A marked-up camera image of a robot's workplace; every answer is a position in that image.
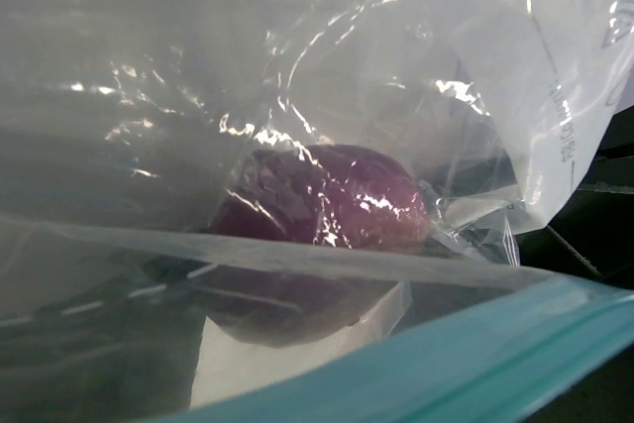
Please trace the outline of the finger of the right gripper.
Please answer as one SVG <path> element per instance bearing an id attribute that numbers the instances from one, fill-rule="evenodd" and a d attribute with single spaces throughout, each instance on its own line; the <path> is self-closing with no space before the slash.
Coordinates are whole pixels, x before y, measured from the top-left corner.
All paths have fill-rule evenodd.
<path id="1" fill-rule="evenodd" d="M 524 205 L 501 146 L 488 158 L 458 156 L 431 167 L 430 184 L 472 259 L 633 286 L 632 110 L 611 121 L 581 184 L 542 229 L 511 230 Z"/>

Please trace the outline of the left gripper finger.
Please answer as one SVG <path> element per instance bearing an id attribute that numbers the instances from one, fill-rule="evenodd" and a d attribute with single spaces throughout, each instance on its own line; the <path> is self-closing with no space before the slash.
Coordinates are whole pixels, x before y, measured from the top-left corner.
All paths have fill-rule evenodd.
<path id="1" fill-rule="evenodd" d="M 186 276 L 200 266 L 157 258 L 30 316 L 2 318 L 2 421 L 187 411 L 206 317 Z"/>

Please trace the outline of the zip top bag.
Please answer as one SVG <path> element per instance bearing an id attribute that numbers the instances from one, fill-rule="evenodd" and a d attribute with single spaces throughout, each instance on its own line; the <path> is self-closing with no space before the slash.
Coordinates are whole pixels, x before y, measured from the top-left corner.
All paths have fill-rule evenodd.
<path id="1" fill-rule="evenodd" d="M 544 228 L 633 67 L 633 0 L 1 0 L 1 320 L 157 258 L 196 261 L 185 412 L 129 422 L 517 422 L 633 342 L 633 294 L 474 260 L 430 169 L 508 154 Z M 395 252 L 209 233 L 257 151 L 351 145 L 419 186 Z M 214 324 L 219 265 L 393 281 L 354 325 L 282 348 Z"/>

